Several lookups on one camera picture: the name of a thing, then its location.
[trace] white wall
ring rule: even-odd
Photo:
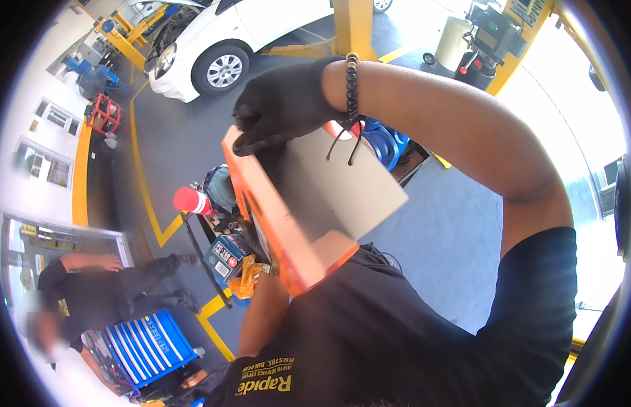
[[[45,69],[92,29],[94,20],[85,13],[78,15],[66,8],[55,21],[24,64],[12,96],[5,101],[7,110],[0,129],[0,210],[33,221],[70,225],[71,183],[78,138],[34,112],[41,99],[46,98],[82,120],[88,102],[78,93],[78,86],[64,84]],[[33,119],[39,124],[37,131],[30,132],[28,128]],[[20,139],[72,164],[67,188],[45,179],[27,179],[16,174],[11,153],[17,150]]]
[[[108,18],[112,12],[123,4],[123,0],[91,0],[85,5],[85,10],[97,20]]]

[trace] black glove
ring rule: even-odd
[[[278,66],[253,78],[234,105],[236,125],[243,132],[234,154],[249,156],[263,147],[316,131],[329,120],[345,120],[322,92],[322,71],[342,61],[329,55],[314,62]]]

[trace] black shirt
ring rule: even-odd
[[[79,352],[80,334],[89,329],[102,330],[119,320],[123,296],[115,272],[67,273],[62,262],[56,260],[40,274],[37,289],[65,314],[62,334]]]
[[[278,337],[234,361],[206,406],[543,406],[569,355],[575,252],[568,227],[518,243],[472,335],[360,251],[293,299]]]

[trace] barcode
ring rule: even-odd
[[[221,262],[216,263],[216,271],[220,273],[223,278],[225,278],[225,276],[229,272],[228,268],[225,267],[225,265],[223,265]]]

